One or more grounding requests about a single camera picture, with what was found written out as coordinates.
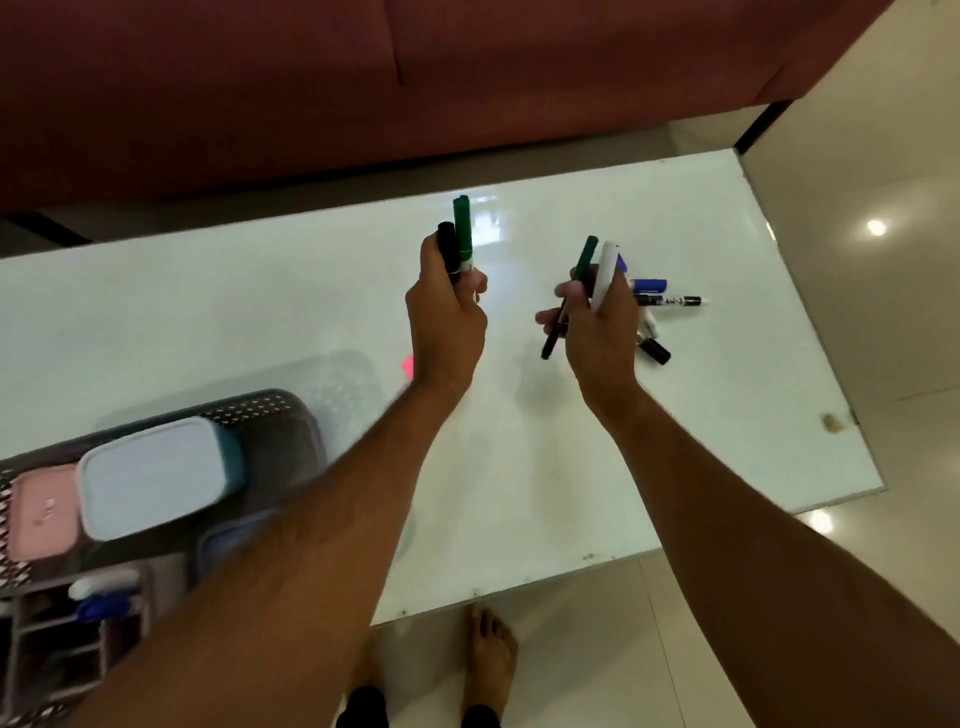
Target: blue marker cap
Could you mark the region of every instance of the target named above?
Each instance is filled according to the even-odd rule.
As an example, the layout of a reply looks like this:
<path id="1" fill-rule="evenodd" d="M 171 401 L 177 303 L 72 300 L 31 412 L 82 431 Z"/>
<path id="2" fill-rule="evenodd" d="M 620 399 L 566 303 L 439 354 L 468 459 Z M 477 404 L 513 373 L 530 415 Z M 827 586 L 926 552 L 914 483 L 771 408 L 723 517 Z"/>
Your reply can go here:
<path id="1" fill-rule="evenodd" d="M 633 279 L 630 285 L 634 293 L 663 293 L 666 290 L 664 279 Z"/>

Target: wrist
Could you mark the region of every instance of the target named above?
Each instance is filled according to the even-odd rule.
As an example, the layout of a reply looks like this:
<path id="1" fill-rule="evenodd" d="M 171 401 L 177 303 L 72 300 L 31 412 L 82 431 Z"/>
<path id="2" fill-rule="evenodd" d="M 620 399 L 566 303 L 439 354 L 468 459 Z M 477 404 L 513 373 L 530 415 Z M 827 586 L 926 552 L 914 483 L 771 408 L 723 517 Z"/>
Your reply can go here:
<path id="1" fill-rule="evenodd" d="M 453 413 L 464 396 L 461 388 L 429 379 L 414 379 L 407 387 L 407 393 L 410 397 L 422 401 L 444 420 Z"/>
<path id="2" fill-rule="evenodd" d="M 652 404 L 650 395 L 637 382 L 618 388 L 603 400 L 588 402 L 597 420 L 614 439 L 621 432 L 633 429 Z"/>

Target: white marker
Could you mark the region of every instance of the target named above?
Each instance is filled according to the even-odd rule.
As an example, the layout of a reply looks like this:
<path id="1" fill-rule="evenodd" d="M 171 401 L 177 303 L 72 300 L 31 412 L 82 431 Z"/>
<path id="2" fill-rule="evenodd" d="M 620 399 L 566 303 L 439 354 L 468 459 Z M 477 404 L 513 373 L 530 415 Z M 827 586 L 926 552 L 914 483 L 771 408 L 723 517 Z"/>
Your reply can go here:
<path id="1" fill-rule="evenodd" d="M 594 311 L 600 310 L 600 304 L 610 290 L 613 274 L 616 273 L 616 257 L 619 254 L 620 247 L 616 243 L 608 240 L 603 244 L 603 249 L 600 251 L 600 264 L 597 265 L 597 278 L 593 284 L 593 299 L 590 301 L 590 308 Z"/>

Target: tiled floor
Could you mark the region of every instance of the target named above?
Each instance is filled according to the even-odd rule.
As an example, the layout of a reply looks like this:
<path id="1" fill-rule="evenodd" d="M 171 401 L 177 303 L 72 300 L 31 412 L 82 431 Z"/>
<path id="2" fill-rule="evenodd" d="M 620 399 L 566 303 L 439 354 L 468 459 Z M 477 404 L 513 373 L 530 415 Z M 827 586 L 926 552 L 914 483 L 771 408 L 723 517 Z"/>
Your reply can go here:
<path id="1" fill-rule="evenodd" d="M 830 537 L 960 637 L 960 4 L 890 11 L 744 157 L 887 493 L 825 509 Z M 757 113 L 257 192 L 54 217 L 96 239 L 729 147 Z M 878 220 L 885 234 L 867 223 Z M 0 248 L 36 241 L 0 227 Z M 508 726 L 751 725 L 662 554 L 498 596 L 521 639 Z M 397 623 L 394 726 L 455 724 L 459 612 Z M 441 645 L 439 652 L 436 645 Z"/>

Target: blue container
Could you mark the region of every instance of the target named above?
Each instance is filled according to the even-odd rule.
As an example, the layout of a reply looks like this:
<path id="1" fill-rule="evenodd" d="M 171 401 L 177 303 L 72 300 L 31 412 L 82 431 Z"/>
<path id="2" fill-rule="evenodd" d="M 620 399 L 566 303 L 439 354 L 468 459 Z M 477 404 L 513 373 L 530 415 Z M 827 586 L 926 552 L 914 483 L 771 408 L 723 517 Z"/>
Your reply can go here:
<path id="1" fill-rule="evenodd" d="M 254 513 L 236 521 L 224 521 L 208 530 L 197 542 L 197 578 L 204 579 L 236 549 L 253 540 L 278 508 Z"/>

